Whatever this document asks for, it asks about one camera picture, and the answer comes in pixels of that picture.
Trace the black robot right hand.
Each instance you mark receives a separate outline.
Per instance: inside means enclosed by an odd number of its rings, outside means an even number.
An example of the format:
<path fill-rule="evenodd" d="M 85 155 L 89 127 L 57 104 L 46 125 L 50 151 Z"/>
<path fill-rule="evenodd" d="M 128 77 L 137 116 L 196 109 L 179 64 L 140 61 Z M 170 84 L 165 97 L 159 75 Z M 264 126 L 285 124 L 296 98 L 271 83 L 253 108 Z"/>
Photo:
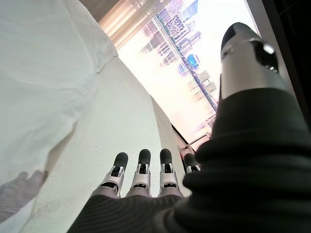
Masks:
<path fill-rule="evenodd" d="M 221 45 L 220 99 L 210 140 L 185 156 L 183 197 L 170 153 L 162 150 L 161 193 L 147 196 L 149 153 L 119 196 L 127 156 L 69 228 L 71 233 L 308 233 L 311 230 L 311 133 L 278 72 L 273 51 L 237 22 Z"/>

